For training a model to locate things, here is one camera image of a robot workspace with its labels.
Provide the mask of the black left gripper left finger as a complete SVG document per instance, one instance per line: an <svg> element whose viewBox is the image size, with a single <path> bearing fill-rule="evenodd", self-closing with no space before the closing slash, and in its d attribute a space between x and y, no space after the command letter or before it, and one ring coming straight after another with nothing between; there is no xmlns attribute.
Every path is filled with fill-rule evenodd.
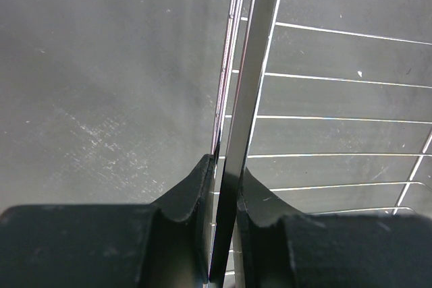
<svg viewBox="0 0 432 288"><path fill-rule="evenodd" d="M1 214L2 287L202 287L215 159L149 204L24 204Z"/></svg>

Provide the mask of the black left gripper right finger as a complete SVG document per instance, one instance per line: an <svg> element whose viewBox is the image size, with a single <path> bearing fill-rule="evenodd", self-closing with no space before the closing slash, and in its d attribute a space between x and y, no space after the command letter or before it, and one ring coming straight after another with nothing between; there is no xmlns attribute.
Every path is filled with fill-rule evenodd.
<svg viewBox="0 0 432 288"><path fill-rule="evenodd" d="M431 220L309 215L251 172L237 200L238 287L430 287Z"/></svg>

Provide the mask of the metal wire dish rack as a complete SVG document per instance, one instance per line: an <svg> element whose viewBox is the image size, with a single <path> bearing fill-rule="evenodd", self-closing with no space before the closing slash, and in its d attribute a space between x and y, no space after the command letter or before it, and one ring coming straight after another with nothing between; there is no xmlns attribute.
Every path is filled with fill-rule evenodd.
<svg viewBox="0 0 432 288"><path fill-rule="evenodd" d="M431 0L230 0L212 149L211 287L246 171L305 214L431 220Z"/></svg>

